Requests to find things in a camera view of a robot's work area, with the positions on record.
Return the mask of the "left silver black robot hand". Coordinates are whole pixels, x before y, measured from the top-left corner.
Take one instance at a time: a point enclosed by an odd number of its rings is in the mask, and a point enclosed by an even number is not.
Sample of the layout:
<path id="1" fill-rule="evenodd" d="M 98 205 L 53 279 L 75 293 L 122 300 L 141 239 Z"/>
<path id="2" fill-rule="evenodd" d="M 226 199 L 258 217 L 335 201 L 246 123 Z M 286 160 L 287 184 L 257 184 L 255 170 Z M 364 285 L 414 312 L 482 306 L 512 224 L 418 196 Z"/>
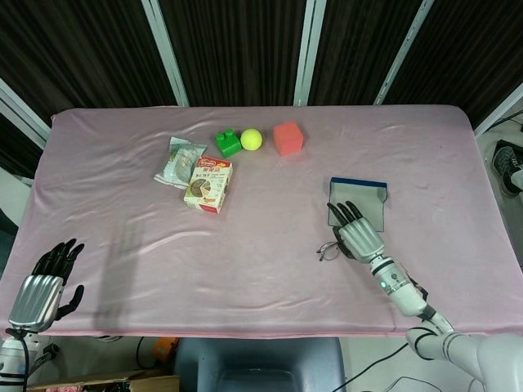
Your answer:
<path id="1" fill-rule="evenodd" d="M 8 318 L 10 329 L 22 336 L 46 331 L 55 322 L 74 312 L 84 294 L 85 287 L 75 288 L 69 303 L 60 303 L 65 285 L 74 268 L 84 243 L 75 238 L 58 243 L 42 255 L 30 275 L 20 286 Z"/>

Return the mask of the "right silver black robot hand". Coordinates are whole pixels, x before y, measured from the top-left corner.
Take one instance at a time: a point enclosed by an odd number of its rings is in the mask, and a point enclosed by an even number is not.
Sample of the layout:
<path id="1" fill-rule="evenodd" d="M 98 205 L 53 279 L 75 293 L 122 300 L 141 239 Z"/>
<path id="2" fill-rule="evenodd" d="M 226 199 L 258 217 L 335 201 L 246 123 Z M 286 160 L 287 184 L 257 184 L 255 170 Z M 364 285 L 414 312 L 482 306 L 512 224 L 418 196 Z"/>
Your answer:
<path id="1" fill-rule="evenodd" d="M 338 225 L 333 233 L 340 250 L 349 258 L 369 264 L 384 253 L 384 242 L 378 232 L 351 201 L 327 203 Z"/>

